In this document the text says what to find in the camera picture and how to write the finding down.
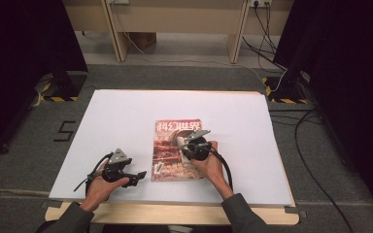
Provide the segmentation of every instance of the metal bracket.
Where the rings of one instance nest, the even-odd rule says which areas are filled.
[[[108,161],[109,164],[116,164],[121,163],[123,161],[129,160],[128,156],[121,150],[115,150],[115,153],[111,156],[110,160]]]
[[[205,134],[209,134],[209,133],[211,133],[211,130],[195,130],[189,136],[186,137],[186,142],[200,138],[204,136]]]

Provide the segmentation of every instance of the gray sleeve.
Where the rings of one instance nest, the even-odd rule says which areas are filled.
[[[83,233],[89,226],[94,214],[86,212],[80,205],[73,202],[59,220],[44,233]]]
[[[231,222],[234,233],[269,232],[266,223],[251,210],[241,193],[224,200],[222,207]]]

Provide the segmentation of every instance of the magazine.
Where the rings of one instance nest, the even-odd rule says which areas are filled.
[[[153,182],[204,178],[178,150],[193,131],[202,129],[200,119],[162,119],[155,122],[153,137]]]

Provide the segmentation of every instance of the person's right hand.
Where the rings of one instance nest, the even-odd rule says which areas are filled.
[[[210,143],[215,150],[218,149],[218,142],[210,141]],[[223,200],[229,198],[234,194],[232,189],[229,187],[228,182],[225,180],[225,177],[223,176],[222,163],[211,152],[208,155],[207,159],[203,161],[192,159],[191,163],[196,166],[202,172],[202,174],[214,185]]]

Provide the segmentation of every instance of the power outlet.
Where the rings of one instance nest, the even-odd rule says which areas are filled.
[[[251,0],[251,7],[254,6],[254,2],[258,2],[258,7],[259,8],[265,8],[268,4],[269,7],[271,7],[272,0]]]

